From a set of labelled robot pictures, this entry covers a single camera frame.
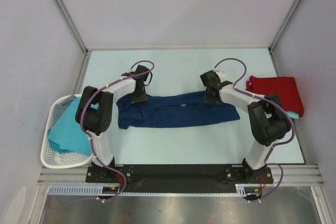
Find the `navy blue t shirt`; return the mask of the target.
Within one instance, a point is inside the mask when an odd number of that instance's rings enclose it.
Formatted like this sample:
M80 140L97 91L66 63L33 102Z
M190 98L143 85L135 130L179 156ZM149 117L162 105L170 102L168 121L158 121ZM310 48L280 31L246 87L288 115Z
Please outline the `navy blue t shirt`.
M182 128L237 121L240 116L233 105L204 101L204 91L161 97L133 103L128 94L117 101L118 126L147 128Z

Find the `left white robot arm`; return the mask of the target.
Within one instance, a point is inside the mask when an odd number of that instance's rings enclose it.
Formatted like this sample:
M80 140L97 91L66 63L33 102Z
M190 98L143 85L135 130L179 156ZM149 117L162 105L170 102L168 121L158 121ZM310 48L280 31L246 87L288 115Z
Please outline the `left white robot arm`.
M148 100L145 82L152 78L151 68L135 63L129 72L123 73L119 79L101 88L87 86L84 88L77 108L75 120L87 135L92 151L92 161L100 166L98 176L105 182L115 178L116 169L110 164L114 156L106 131L112 123L112 110L116 102L127 95L132 103Z

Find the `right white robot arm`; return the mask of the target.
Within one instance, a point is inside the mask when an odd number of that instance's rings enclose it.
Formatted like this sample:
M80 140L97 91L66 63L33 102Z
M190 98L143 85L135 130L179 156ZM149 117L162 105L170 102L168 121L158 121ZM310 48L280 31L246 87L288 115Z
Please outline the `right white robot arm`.
M205 90L205 102L228 103L248 114L254 142L250 152L242 162L243 179L254 183L261 177L266 162L276 143L292 129L292 120L282 108L276 95L260 95L238 89L225 80L221 71L210 70L200 79Z

